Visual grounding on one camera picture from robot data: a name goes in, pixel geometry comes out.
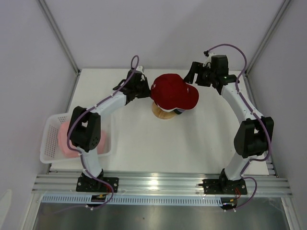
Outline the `red LA baseball cap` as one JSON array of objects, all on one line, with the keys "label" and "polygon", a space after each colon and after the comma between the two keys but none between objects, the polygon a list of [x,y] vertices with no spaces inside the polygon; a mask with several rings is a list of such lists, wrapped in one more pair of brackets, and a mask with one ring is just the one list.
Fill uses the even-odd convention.
[{"label": "red LA baseball cap", "polygon": [[151,86],[152,100],[165,109],[193,109],[199,101],[199,92],[180,75],[166,73],[157,77]]}]

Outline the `dark green baseball cap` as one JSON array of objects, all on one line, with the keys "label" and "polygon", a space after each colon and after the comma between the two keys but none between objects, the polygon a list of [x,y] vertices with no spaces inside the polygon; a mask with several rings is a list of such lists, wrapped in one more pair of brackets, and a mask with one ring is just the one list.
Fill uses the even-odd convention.
[{"label": "dark green baseball cap", "polygon": [[185,110],[183,110],[183,109],[174,109],[173,112],[174,112],[175,114],[177,114],[177,115],[180,115],[180,114],[182,114],[183,112],[185,112]]}]

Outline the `pink baseball cap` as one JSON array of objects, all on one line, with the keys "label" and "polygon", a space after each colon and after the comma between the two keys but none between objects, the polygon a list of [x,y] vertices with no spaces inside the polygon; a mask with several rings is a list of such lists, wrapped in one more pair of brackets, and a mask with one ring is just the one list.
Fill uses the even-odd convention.
[{"label": "pink baseball cap", "polygon": [[[59,144],[60,150],[63,152],[66,158],[77,158],[79,156],[78,153],[69,149],[67,145],[67,132],[68,132],[69,124],[70,124],[69,121],[66,121],[63,124],[61,124],[59,128],[59,132],[58,132],[58,144]],[[107,134],[105,131],[102,130],[101,138],[97,146],[98,155],[101,155],[104,153],[106,138],[107,138]]]}]

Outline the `white baseball cap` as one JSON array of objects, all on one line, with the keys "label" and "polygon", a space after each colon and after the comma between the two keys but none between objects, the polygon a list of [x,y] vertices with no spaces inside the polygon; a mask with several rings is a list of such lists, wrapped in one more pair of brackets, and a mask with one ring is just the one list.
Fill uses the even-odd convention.
[{"label": "white baseball cap", "polygon": [[170,113],[170,112],[173,112],[173,111],[177,110],[177,108],[165,109],[165,108],[162,108],[162,107],[160,107],[160,109],[161,109],[162,111],[164,111],[164,112],[167,112],[167,113]]}]

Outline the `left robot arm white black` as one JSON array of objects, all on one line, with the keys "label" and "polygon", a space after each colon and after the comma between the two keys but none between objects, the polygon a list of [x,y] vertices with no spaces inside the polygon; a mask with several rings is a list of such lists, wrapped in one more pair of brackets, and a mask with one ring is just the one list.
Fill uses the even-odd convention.
[{"label": "left robot arm white black", "polygon": [[134,99],[150,96],[148,80],[140,68],[130,69],[126,79],[113,88],[105,99],[89,108],[74,108],[67,132],[68,149],[78,153],[83,174],[88,177],[87,187],[100,191],[104,180],[99,177],[103,170],[98,160],[97,146],[101,139],[101,123],[116,110]]}]

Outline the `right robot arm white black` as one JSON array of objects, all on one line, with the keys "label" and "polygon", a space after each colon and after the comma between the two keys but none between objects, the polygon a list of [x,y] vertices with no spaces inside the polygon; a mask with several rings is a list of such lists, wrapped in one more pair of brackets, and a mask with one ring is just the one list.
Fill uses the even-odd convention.
[{"label": "right robot arm white black", "polygon": [[226,55],[206,51],[204,63],[193,62],[184,78],[186,83],[213,87],[228,102],[238,121],[239,128],[234,138],[235,154],[228,166],[222,169],[218,182],[203,182],[205,192],[218,187],[223,194],[229,194],[245,185],[243,174],[252,162],[266,161],[263,153],[271,151],[274,121],[264,117],[239,88],[239,78],[229,74]]}]

